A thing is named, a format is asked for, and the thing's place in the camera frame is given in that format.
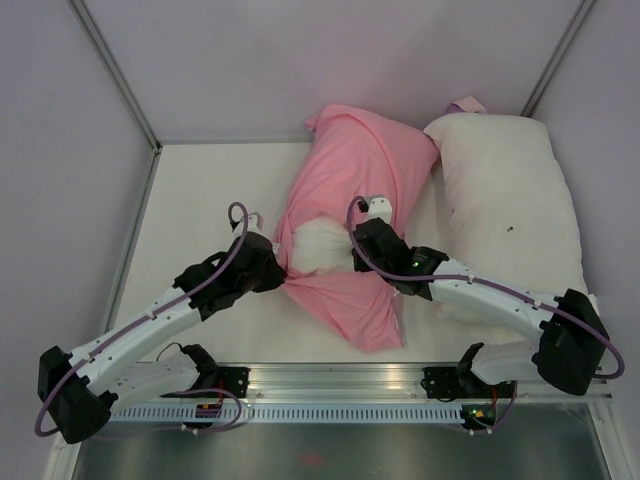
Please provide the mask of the pink pillowcase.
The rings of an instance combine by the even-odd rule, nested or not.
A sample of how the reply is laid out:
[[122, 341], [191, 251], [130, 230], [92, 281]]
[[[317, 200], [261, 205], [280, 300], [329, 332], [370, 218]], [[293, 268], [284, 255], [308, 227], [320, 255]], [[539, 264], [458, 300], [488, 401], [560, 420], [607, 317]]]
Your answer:
[[404, 234], [438, 157], [422, 131], [356, 107], [332, 104], [306, 122], [314, 134], [293, 181], [275, 233], [284, 291], [304, 310], [363, 352], [400, 348], [399, 305], [391, 285], [374, 272], [302, 274], [290, 266], [293, 231], [318, 216], [346, 230], [351, 200], [386, 197], [391, 225]]

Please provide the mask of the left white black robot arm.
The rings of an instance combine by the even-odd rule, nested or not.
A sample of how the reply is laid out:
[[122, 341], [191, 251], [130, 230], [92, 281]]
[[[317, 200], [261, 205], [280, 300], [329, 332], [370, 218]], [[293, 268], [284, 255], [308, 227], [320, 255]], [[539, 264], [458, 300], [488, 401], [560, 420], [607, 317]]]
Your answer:
[[38, 417], [50, 417], [54, 432], [76, 444], [132, 404], [182, 391], [210, 395], [217, 366], [202, 347], [187, 345], [161, 364], [142, 358], [245, 294], [279, 288], [285, 278], [271, 241], [255, 231], [239, 235], [228, 251], [187, 267], [138, 318], [70, 352], [46, 350], [39, 359]]

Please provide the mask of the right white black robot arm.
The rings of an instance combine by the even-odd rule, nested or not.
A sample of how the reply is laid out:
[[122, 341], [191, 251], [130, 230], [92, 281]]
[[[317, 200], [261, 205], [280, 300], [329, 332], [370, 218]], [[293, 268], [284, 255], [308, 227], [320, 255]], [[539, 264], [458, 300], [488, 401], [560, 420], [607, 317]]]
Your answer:
[[583, 293], [535, 294], [475, 277], [443, 252], [408, 246], [380, 218], [357, 225], [350, 237], [357, 270], [377, 273], [402, 295], [466, 309], [521, 335], [517, 342], [478, 342], [465, 351], [455, 368], [464, 394], [541, 379], [561, 392], [583, 396], [596, 378], [609, 336]]

